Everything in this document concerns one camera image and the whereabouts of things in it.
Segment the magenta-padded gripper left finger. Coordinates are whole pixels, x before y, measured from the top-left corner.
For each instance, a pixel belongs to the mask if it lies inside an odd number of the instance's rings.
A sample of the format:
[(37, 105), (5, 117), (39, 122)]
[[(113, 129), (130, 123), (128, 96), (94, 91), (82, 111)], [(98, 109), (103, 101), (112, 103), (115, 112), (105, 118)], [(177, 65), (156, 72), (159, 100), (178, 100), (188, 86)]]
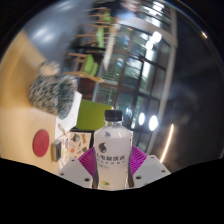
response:
[(98, 187), (98, 171), (95, 149), (88, 149), (78, 159), (69, 159), (57, 175), (84, 188)]

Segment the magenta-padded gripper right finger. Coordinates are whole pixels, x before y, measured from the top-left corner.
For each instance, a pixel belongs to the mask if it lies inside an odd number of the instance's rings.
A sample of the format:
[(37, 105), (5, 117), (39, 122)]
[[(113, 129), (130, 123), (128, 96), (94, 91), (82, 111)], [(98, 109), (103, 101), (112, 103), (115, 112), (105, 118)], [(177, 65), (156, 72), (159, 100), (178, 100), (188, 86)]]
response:
[(167, 175), (170, 175), (170, 171), (155, 155), (146, 155), (136, 146), (132, 147), (127, 178), (128, 188), (140, 188)]

